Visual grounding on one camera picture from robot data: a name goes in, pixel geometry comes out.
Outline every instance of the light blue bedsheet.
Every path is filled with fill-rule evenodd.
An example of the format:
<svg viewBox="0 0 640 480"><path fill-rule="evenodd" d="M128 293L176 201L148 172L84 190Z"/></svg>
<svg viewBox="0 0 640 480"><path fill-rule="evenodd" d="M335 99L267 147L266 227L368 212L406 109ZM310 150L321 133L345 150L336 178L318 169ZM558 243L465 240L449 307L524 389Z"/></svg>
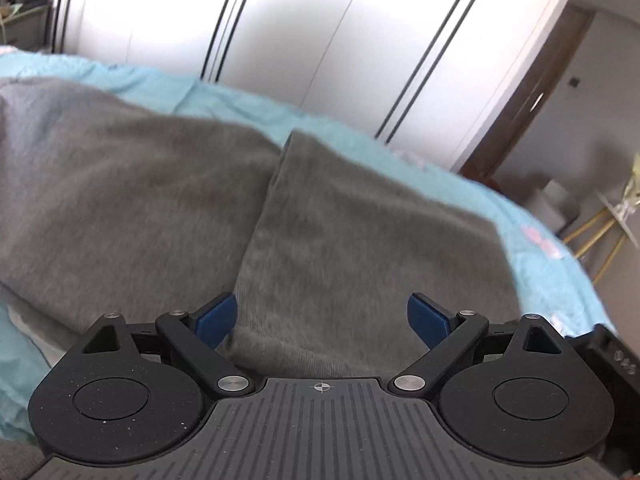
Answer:
<svg viewBox="0 0 640 480"><path fill-rule="evenodd" d="M612 327L581 266L524 209L436 166L411 166L380 143L337 121L190 76L171 76L151 68L101 64L72 56L6 54L0 56L0 76L50 76L76 81L158 112L248 124L279 145L284 144L292 129L305 130L345 158L402 182L427 198L492 220L502 237L523 313L542 314L563 335L583 334L596 323ZM452 310L465 308L447 306ZM0 312L0 330L7 322ZM18 366L15 362L7 366L0 360L0 396L15 390L19 392L18 402L24 401L42 376L42 362L37 362L33 352L24 355L24 363ZM5 417L2 402L0 398L0 436L12 428L21 428Z"/></svg>
<svg viewBox="0 0 640 480"><path fill-rule="evenodd" d="M34 442L26 407L48 371L40 350L11 323L0 304L0 437Z"/></svg>

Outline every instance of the gray blanket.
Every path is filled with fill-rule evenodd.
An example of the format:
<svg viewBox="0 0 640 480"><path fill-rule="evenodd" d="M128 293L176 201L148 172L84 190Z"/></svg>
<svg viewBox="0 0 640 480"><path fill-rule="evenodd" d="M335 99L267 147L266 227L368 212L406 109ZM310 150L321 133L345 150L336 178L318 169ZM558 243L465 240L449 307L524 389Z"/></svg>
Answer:
<svg viewBox="0 0 640 480"><path fill-rule="evenodd" d="M381 375L420 357L406 300L518 316L493 226L295 132L163 116L49 79L0 80L2 298L59 342L98 316L235 290L221 351L277 376Z"/></svg>
<svg viewBox="0 0 640 480"><path fill-rule="evenodd" d="M0 438L0 480L22 480L42 459L37 447Z"/></svg>

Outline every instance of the white wardrobe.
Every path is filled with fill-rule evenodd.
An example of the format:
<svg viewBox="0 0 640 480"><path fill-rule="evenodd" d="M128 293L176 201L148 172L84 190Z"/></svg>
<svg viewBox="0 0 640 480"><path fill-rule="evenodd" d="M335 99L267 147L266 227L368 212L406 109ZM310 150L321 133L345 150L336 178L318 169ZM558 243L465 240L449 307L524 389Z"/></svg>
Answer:
<svg viewBox="0 0 640 480"><path fill-rule="evenodd" d="M267 95L457 169L567 0L72 0L64 51Z"/></svg>

